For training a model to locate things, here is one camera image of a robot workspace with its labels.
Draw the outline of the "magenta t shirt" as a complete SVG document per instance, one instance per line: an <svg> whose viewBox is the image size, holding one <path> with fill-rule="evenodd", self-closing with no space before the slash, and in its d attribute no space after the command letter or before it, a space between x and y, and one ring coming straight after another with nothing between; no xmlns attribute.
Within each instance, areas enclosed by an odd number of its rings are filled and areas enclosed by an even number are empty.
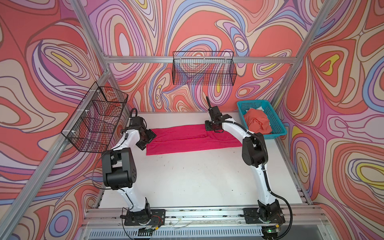
<svg viewBox="0 0 384 240"><path fill-rule="evenodd" d="M186 125L153 129L157 135L147 145L147 155L164 155L241 147L239 140L228 132L207 131L204 125Z"/></svg>

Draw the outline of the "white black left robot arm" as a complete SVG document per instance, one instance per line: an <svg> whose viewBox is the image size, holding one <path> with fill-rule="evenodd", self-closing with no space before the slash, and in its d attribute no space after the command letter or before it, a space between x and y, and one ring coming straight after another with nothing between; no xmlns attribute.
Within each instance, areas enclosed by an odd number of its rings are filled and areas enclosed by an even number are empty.
<svg viewBox="0 0 384 240"><path fill-rule="evenodd" d="M143 151L156 136L147 128L147 122L138 115L138 110L133 108L122 138L111 150L102 153L103 189L118 192L126 201L128 208L123 208L122 220L129 226L146 226L152 220L147 198L134 187L138 171L132 148L137 147Z"/></svg>

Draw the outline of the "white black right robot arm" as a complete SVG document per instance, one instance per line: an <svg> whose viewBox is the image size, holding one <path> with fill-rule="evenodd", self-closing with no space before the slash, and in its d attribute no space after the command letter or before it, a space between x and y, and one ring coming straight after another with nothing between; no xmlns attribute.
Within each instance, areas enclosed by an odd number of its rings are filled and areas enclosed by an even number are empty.
<svg viewBox="0 0 384 240"><path fill-rule="evenodd" d="M265 138L237 123L230 115L222 114L219 107L212 106L209 97L208 113L210 120L205 121L207 131L227 132L242 144L242 159L251 167L258 190L258 206L244 208L240 217L246 224L264 224L262 235L265 240L280 240L292 228L293 210L289 202L275 194L270 186L267 172L268 151Z"/></svg>

